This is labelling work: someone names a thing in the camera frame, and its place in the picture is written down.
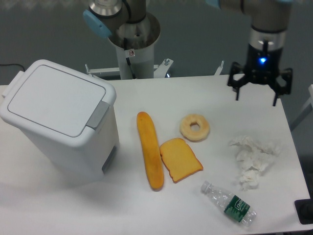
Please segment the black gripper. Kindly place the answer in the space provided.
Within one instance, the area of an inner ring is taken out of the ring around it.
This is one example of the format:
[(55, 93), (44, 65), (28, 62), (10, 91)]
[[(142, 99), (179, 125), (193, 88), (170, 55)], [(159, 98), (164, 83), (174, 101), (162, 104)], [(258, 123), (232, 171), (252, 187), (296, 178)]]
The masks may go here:
[(236, 93), (239, 100), (240, 88), (247, 83), (269, 85), (274, 91), (273, 106), (280, 96), (291, 93), (293, 69), (279, 70), (283, 49), (264, 53), (248, 45), (246, 65), (231, 64), (227, 85)]

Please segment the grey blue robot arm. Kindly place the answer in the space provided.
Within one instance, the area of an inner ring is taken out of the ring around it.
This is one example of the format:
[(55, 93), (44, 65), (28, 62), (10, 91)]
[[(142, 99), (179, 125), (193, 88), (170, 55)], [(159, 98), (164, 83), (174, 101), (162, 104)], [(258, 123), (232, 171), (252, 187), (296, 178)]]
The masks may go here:
[[(292, 69), (279, 69), (291, 14), (290, 0), (209, 0), (218, 9), (251, 17), (250, 40), (244, 65), (233, 62), (228, 86), (235, 92), (247, 83), (268, 85), (276, 97), (289, 94)], [(91, 31), (115, 46), (121, 79), (154, 76), (154, 45), (160, 24), (143, 0), (92, 0), (83, 12)]]

